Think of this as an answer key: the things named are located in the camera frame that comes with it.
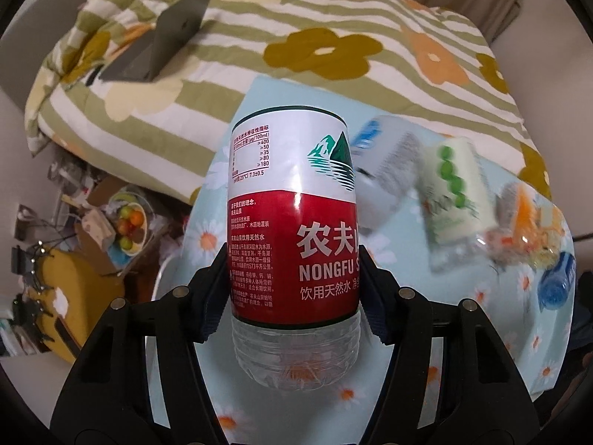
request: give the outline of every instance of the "bed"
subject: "bed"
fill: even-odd
[[[49,140],[128,182],[193,203],[260,75],[398,114],[477,151],[549,197],[545,164],[480,31],[413,0],[212,0],[202,29],[152,83],[101,70],[179,0],[87,0],[45,58],[26,106]],[[342,116],[348,122],[348,116]]]

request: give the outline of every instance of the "apple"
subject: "apple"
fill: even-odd
[[[122,219],[129,219],[130,218],[130,215],[132,214],[132,212],[134,212],[134,208],[132,206],[123,206],[119,210],[119,216]]]
[[[134,226],[127,219],[120,219],[117,221],[117,233],[122,236],[129,236],[134,230]]]
[[[124,236],[119,240],[119,247],[121,247],[124,251],[129,251],[130,249],[132,249],[133,245],[134,243],[127,236]]]

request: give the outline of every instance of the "cardboard box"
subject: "cardboard box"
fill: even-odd
[[[88,196],[87,203],[92,208],[100,208],[101,206],[108,204],[112,196],[127,186],[129,186],[127,182],[110,175],[103,179],[103,181],[93,189]],[[142,192],[142,196],[150,202],[153,209],[158,209],[158,215],[163,216],[167,221],[157,232],[150,233],[143,249],[136,256],[131,258],[123,269],[118,269],[118,267],[116,267],[108,253],[99,247],[93,238],[82,229],[80,224],[75,224],[74,226],[76,237],[78,238],[78,245],[80,246],[82,254],[88,259],[94,270],[101,276],[125,276],[143,259],[144,256],[156,250],[160,238],[169,231],[170,221],[166,210],[163,209],[162,206],[159,206],[158,202],[155,201],[150,194],[143,193],[141,190],[139,190],[139,192]]]

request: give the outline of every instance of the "fruit bowl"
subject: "fruit bowl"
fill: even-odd
[[[140,204],[136,202],[130,202],[127,206],[132,208],[134,211],[141,212],[143,216],[142,224],[136,227],[129,237],[132,242],[132,247],[130,249],[124,249],[122,247],[122,252],[124,254],[134,257],[142,250],[144,244],[146,243],[146,238],[148,236],[148,219],[146,217],[146,212]]]

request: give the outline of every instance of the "bottle label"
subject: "bottle label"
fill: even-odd
[[[426,149],[420,185],[438,244],[496,226],[486,178],[467,139],[448,139]]]
[[[240,121],[231,139],[233,314],[284,328],[353,315],[358,230],[345,123],[320,109],[276,108]]]

